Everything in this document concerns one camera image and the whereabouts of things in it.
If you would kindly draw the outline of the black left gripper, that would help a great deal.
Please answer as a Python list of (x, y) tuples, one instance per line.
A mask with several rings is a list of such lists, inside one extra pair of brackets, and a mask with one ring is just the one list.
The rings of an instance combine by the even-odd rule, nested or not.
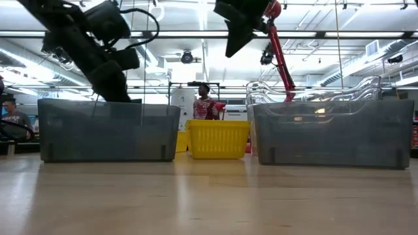
[(89, 57), (86, 77), (94, 92), (108, 102), (131, 102), (127, 94), (127, 79), (124, 71), (140, 66), (134, 48), (112, 50), (106, 53), (99, 50)]

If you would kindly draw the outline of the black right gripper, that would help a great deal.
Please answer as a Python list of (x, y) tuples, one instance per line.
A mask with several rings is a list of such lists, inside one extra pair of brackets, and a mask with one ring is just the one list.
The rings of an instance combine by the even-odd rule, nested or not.
[(214, 12), (228, 29), (225, 56), (231, 58), (253, 39), (253, 30), (267, 33), (264, 13), (272, 0), (216, 0)]

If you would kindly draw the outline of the grey translucent plastic basket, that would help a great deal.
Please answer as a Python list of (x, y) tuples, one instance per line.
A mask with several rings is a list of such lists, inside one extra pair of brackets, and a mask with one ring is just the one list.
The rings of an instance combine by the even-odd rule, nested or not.
[(413, 108), (408, 99), (257, 104), (259, 162), (405, 169)]
[(172, 161), (180, 108), (134, 102), (38, 101), (45, 163)]

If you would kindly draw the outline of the small yellow plastic basket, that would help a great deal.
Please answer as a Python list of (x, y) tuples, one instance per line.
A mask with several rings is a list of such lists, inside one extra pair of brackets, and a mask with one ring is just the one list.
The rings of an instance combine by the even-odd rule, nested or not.
[(178, 136), (177, 136), (177, 141), (176, 141), (176, 153), (187, 151), (188, 142), (189, 142), (189, 132), (178, 131)]

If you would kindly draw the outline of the large yellow plastic basket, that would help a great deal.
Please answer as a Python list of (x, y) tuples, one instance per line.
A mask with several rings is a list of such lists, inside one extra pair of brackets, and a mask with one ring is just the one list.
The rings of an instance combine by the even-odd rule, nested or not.
[(200, 120), (186, 123), (188, 151), (194, 159), (241, 159), (250, 131), (248, 121)]

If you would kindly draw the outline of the red stocked shelf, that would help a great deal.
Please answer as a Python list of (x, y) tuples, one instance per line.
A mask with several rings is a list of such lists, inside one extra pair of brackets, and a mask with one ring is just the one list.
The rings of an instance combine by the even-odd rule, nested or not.
[(411, 148), (418, 149), (418, 119), (413, 120)]

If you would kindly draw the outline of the red jointed stand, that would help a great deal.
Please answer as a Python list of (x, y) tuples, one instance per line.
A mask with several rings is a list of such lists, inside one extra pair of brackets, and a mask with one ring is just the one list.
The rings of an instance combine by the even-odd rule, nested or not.
[(291, 75), (288, 71), (285, 58), (282, 52), (280, 39), (277, 34), (277, 28), (274, 24), (274, 20), (280, 15), (281, 13), (281, 5), (277, 2), (277, 0), (268, 0), (268, 5), (263, 16), (268, 18), (267, 20), (267, 33), (270, 39), (270, 43), (272, 44), (272, 49), (274, 51), (274, 55), (276, 57), (277, 65), (276, 68), (279, 72), (279, 75), (283, 81), (283, 85), (286, 92), (285, 102), (291, 102), (295, 97), (295, 94), (292, 91), (295, 90), (295, 84), (291, 78)]

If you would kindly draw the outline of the black ceiling track lights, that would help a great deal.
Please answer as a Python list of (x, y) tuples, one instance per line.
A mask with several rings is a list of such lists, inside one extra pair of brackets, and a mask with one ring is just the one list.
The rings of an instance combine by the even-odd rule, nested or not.
[(54, 34), (49, 31), (45, 32), (44, 34), (41, 52), (52, 56), (54, 59), (58, 60), (61, 64), (64, 65), (69, 65), (73, 62), (68, 53), (57, 43)]

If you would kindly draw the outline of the red round lamp head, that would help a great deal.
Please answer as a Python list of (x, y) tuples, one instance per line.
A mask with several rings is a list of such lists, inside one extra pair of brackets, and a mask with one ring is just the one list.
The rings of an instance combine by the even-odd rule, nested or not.
[(218, 111), (219, 120), (224, 120), (225, 111), (226, 111), (226, 104), (224, 102), (217, 102), (215, 103), (216, 110)]

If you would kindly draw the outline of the person in striped shirt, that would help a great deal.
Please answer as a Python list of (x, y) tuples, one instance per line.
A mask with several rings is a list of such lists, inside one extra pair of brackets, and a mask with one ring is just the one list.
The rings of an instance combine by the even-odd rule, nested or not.
[(193, 119), (218, 120), (219, 112), (216, 108), (216, 102), (209, 97), (210, 87), (202, 83), (199, 86), (199, 98), (193, 103)]

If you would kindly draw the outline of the white cabinet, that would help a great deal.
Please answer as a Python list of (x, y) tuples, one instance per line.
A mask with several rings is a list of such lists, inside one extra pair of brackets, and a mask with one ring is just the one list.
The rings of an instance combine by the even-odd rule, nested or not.
[(170, 96), (171, 105), (180, 107), (179, 130), (184, 131), (186, 122), (193, 119), (193, 103), (195, 102), (195, 90), (176, 88)]

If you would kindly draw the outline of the black curved bar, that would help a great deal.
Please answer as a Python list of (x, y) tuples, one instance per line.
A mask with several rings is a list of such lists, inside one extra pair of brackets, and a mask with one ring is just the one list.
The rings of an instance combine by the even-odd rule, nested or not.
[[(20, 129), (24, 129), (29, 134), (29, 137), (28, 138), (15, 138), (15, 137), (13, 137), (12, 135), (10, 135), (8, 132), (6, 132), (4, 130), (4, 128), (1, 126), (1, 123), (5, 124), (5, 125), (14, 126), (14, 127), (20, 128)], [(21, 124), (18, 124), (18, 123), (14, 123), (14, 122), (11, 122), (11, 121), (3, 120), (3, 119), (0, 119), (0, 134), (6, 136), (9, 140), (13, 140), (15, 142), (24, 142), (26, 140), (30, 141), (35, 137), (35, 133), (30, 127), (27, 127), (25, 125), (21, 125)]]

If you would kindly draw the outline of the person in grey shirt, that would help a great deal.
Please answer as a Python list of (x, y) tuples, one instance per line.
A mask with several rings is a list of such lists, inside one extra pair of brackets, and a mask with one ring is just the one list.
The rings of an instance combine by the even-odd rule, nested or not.
[[(9, 122), (13, 122), (19, 125), (24, 125), (26, 127), (29, 127), (30, 129), (33, 128), (31, 121), (27, 114), (18, 111), (17, 106), (14, 99), (6, 100), (3, 103), (3, 108), (5, 109), (5, 113), (1, 116), (2, 120), (6, 120)], [(5, 125), (4, 130), (11, 136), (15, 138), (29, 138), (30, 133), (25, 130), (21, 129), (19, 127), (13, 126), (13, 125)]]

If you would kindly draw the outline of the white ceiling vent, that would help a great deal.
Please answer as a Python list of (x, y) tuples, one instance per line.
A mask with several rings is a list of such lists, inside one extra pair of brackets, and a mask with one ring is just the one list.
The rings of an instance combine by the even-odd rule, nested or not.
[(379, 52), (379, 40), (374, 40), (365, 46), (366, 55), (371, 57)]

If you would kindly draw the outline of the black metal frame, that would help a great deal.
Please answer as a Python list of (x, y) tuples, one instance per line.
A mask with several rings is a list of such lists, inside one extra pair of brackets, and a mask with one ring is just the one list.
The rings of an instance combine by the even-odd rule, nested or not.
[(198, 89), (199, 86), (205, 82), (188, 82), (188, 83), (174, 83), (174, 82), (170, 82), (170, 92), (169, 95), (171, 96), (171, 93), (174, 89), (182, 87), (182, 88), (186, 88), (186, 89), (194, 89), (195, 90), (195, 100), (197, 100), (199, 98), (199, 94), (198, 94)]

